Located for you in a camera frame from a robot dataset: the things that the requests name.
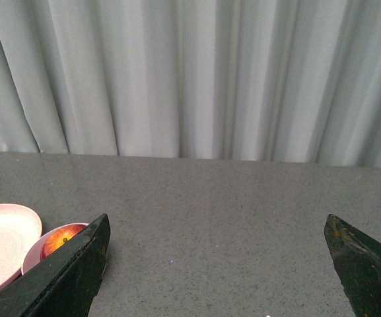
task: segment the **pink plate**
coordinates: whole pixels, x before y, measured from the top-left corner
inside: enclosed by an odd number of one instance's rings
[[[55,228],[55,229],[49,231],[48,233],[44,234],[41,237],[41,239],[39,239],[33,245],[33,247],[31,247],[31,249],[27,253],[26,257],[24,258],[24,262],[23,262],[23,265],[21,267],[21,273],[23,275],[26,274],[28,271],[30,271],[30,269],[32,269],[32,267],[34,267],[36,264],[38,264],[40,262],[40,252],[42,251],[42,248],[45,244],[45,241],[50,237],[50,235],[53,234],[58,229],[69,226],[69,225],[85,225],[85,226],[87,226],[88,223],[69,223],[68,225],[60,226],[60,227]]]
[[[42,223],[33,210],[0,204],[0,290],[20,275],[24,257],[41,233]]]

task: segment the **white curtain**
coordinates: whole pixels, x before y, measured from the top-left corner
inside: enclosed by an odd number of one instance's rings
[[[381,167],[381,1],[0,0],[0,151]]]

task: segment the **gray countertop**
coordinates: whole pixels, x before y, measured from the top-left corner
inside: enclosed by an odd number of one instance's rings
[[[89,316],[354,316],[324,238],[335,213],[381,242],[381,169],[0,153],[0,203],[44,232],[110,218]]]

